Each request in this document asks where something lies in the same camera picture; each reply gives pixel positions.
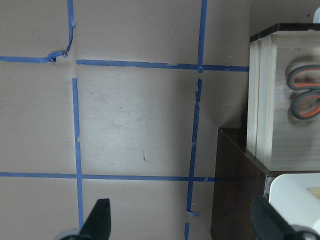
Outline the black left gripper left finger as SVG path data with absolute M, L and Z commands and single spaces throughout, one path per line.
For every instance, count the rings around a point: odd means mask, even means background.
M 81 240 L 108 240 L 111 235 L 111 205 L 108 198 L 98 199 L 79 232 Z

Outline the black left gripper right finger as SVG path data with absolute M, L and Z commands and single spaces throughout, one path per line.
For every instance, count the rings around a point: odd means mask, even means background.
M 296 232 L 264 198 L 251 204 L 251 225 L 256 240 L 299 240 Z

